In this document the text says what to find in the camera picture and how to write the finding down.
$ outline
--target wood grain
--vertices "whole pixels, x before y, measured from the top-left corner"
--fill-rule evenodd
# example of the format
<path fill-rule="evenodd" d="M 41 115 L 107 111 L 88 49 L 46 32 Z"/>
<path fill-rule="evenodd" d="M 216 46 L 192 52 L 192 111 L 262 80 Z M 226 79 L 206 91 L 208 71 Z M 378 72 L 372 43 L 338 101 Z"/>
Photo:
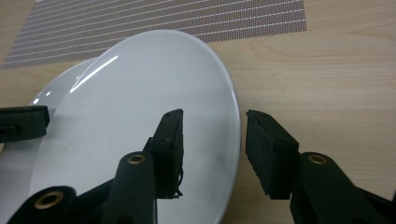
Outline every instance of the wood grain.
<path fill-rule="evenodd" d="M 32 5 L 2 1 L 0 62 Z M 233 78 L 243 143 L 245 112 L 265 111 L 300 142 L 301 151 L 332 157 L 357 186 L 391 199 L 396 187 L 396 1 L 305 0 L 304 7 L 306 32 L 210 44 Z M 76 63 L 1 70 L 0 106 L 28 104 Z M 265 197 L 244 150 L 222 223 L 293 223 L 288 201 Z"/>

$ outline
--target white plate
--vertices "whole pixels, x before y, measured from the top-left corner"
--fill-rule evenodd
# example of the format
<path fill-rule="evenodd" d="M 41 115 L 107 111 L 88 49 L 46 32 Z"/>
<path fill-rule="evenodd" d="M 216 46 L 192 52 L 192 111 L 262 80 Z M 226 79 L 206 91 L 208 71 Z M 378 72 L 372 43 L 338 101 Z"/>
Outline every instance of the white plate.
<path fill-rule="evenodd" d="M 94 60 L 79 63 L 64 71 L 30 105 L 46 105 L 52 118 L 58 104 Z M 29 197 L 30 178 L 41 139 L 7 143 L 0 154 L 0 223 L 7 223 Z"/>
<path fill-rule="evenodd" d="M 175 31 L 135 35 L 92 63 L 49 124 L 30 193 L 67 185 L 80 194 L 107 181 L 177 108 L 184 110 L 184 196 L 158 200 L 159 223 L 219 223 L 239 159 L 236 93 L 211 48 Z"/>

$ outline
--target mesh mat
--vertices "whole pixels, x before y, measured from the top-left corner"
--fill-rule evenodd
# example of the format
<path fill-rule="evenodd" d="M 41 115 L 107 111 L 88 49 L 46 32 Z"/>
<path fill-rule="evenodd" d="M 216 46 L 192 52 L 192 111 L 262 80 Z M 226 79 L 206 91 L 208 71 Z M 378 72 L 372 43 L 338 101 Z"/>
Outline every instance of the mesh mat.
<path fill-rule="evenodd" d="M 97 57 L 126 37 L 170 29 L 205 42 L 305 30 L 303 0 L 35 3 L 2 68 Z"/>

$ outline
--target metal grommet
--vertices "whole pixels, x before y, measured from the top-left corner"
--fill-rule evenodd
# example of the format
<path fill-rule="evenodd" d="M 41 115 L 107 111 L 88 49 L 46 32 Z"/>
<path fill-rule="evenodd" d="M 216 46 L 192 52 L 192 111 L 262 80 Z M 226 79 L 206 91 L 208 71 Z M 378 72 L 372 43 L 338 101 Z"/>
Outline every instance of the metal grommet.
<path fill-rule="evenodd" d="M 64 193 L 60 190 L 50 191 L 35 201 L 36 209 L 47 209 L 51 208 L 55 204 L 59 203 L 64 198 Z"/>
<path fill-rule="evenodd" d="M 146 160 L 146 157 L 143 155 L 134 155 L 128 159 L 128 162 L 133 165 L 136 165 L 136 164 L 142 163 L 145 160 Z"/>
<path fill-rule="evenodd" d="M 311 160 L 313 163 L 319 164 L 319 165 L 324 165 L 327 163 L 327 160 L 323 158 L 322 156 L 319 155 L 310 155 L 308 157 L 309 160 Z"/>

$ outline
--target wooden table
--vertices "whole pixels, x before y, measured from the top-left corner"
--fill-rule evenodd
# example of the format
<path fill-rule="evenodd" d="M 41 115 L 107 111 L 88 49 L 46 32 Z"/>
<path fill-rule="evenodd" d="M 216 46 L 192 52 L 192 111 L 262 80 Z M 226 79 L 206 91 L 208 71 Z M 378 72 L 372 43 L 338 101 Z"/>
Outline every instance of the wooden table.
<path fill-rule="evenodd" d="M 0 4 L 0 63 L 34 1 Z M 210 44 L 248 109 L 273 115 L 300 150 L 332 157 L 359 187 L 391 199 L 396 187 L 396 1 L 304 0 L 307 31 Z M 0 107 L 27 105 L 79 62 L 0 70 Z M 270 201 L 241 149 L 223 223 L 293 223 Z"/>

